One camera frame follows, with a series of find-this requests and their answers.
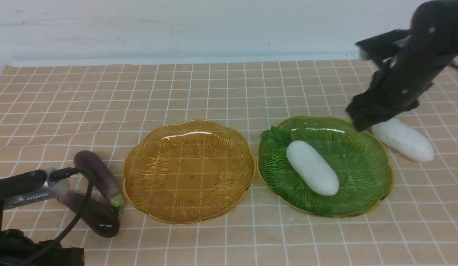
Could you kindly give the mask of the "black robot arm left side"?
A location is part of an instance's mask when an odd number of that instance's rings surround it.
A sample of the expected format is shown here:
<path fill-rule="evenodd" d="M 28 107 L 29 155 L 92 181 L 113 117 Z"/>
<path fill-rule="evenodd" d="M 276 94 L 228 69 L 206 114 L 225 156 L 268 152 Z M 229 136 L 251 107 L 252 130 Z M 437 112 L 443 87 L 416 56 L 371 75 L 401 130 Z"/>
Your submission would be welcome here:
<path fill-rule="evenodd" d="M 18 229 L 1 230 L 4 200 L 0 199 L 0 266 L 84 266 L 84 249 L 63 248 L 62 239 L 77 224 L 74 219 L 55 239 L 35 243 Z"/>

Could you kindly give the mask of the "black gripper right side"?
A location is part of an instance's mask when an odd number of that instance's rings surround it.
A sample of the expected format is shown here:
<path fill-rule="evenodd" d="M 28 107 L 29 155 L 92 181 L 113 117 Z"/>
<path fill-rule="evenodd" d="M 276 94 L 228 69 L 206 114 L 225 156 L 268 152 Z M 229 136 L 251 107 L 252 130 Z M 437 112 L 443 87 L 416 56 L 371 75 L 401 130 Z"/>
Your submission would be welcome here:
<path fill-rule="evenodd" d="M 363 132 L 374 125 L 393 119 L 400 113 L 414 110 L 418 108 L 419 104 L 419 99 L 416 98 L 408 106 L 394 109 L 381 102 L 380 98 L 375 98 L 373 90 L 368 89 L 366 92 L 354 96 L 345 111 L 352 120 L 354 128 L 358 132 Z"/>

